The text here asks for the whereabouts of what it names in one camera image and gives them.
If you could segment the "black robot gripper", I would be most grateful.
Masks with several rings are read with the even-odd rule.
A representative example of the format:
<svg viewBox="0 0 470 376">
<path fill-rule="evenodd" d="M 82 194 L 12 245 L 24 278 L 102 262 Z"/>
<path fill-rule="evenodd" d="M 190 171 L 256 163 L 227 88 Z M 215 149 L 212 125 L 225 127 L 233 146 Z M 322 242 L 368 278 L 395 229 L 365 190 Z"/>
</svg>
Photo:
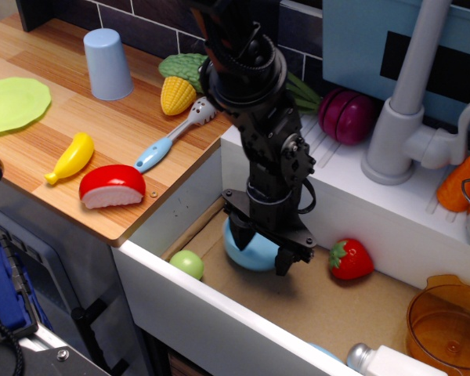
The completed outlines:
<svg viewBox="0 0 470 376">
<path fill-rule="evenodd" d="M 314 256 L 316 241 L 300 218 L 314 205 L 299 207 L 302 188 L 308 185 L 275 185 L 266 192 L 249 183 L 245 191 L 222 192 L 237 248 L 243 251 L 257 233 L 272 241 L 279 247 L 274 262 L 279 277 L 284 277 L 295 262 L 308 263 Z"/>
</svg>

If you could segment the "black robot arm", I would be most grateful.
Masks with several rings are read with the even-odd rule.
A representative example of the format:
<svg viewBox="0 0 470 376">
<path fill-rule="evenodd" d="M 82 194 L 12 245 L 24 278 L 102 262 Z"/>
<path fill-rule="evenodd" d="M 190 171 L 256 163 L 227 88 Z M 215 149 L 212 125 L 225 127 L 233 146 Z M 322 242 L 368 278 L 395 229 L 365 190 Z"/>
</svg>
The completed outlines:
<svg viewBox="0 0 470 376">
<path fill-rule="evenodd" d="M 277 246 L 279 276 L 296 262 L 310 262 L 316 241 L 300 216 L 302 190 L 315 161 L 301 134 L 297 104 L 286 88 L 287 63 L 249 12 L 247 1 L 188 1 L 208 60 L 201 87 L 240 133 L 249 161 L 246 188 L 224 190 L 229 230 L 239 250 L 255 235 Z"/>
</svg>

